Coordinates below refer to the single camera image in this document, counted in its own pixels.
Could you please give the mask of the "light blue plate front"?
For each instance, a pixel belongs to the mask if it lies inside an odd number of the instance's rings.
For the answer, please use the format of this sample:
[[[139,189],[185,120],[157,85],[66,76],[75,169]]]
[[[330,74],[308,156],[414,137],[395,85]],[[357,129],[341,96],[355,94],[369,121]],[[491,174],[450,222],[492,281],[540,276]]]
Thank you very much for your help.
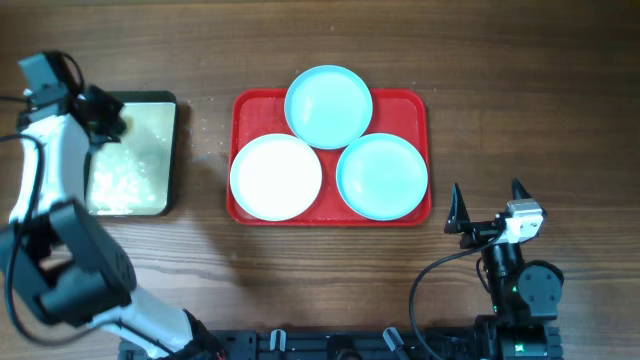
[[[336,186],[344,203],[374,221],[400,219],[424,199],[426,162],[407,140],[388,133],[365,135],[340,155]]]

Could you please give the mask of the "light blue plate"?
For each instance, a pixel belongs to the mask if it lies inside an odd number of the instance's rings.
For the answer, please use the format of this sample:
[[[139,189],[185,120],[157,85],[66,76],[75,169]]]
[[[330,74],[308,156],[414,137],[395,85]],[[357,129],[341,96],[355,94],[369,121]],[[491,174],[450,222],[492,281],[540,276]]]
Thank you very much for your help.
[[[368,129],[373,98],[355,72],[338,65],[320,65],[293,80],[286,91],[284,115],[292,133],[309,146],[340,149]]]
[[[365,135],[340,155],[336,186],[344,203],[374,221],[400,219],[424,199],[426,162],[407,140],[388,133]]]

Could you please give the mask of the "white plate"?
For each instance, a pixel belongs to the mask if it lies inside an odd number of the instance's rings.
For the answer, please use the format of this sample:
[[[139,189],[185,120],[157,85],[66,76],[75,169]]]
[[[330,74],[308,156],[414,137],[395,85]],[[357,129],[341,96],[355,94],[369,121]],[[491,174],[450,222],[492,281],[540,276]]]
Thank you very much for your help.
[[[299,138],[274,133],[246,144],[234,158],[230,189],[238,205],[264,221],[290,220],[316,200],[323,172],[314,150]]]

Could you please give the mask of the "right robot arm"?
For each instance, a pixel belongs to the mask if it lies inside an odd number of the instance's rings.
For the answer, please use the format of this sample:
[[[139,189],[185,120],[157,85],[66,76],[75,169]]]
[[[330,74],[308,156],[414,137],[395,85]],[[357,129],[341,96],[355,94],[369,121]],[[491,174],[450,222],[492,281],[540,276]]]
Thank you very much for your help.
[[[537,238],[547,212],[514,179],[512,199],[492,220],[470,219],[461,190],[452,187],[444,227],[459,234],[460,248],[480,254],[492,315],[478,316],[470,348],[477,359],[553,359],[562,355],[559,334],[548,325],[558,317],[564,275],[555,265],[525,261],[522,246]]]

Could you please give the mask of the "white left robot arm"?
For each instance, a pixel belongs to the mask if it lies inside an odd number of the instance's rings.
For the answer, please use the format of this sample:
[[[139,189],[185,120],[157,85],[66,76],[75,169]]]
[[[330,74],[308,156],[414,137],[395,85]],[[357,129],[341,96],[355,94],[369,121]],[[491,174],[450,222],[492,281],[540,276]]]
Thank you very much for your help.
[[[151,359],[223,359],[194,315],[137,284],[123,248],[86,210],[86,157],[95,138],[126,126],[122,103],[96,86],[33,91],[14,138],[25,155],[21,193],[1,231],[5,307],[16,331],[41,346],[109,332]]]

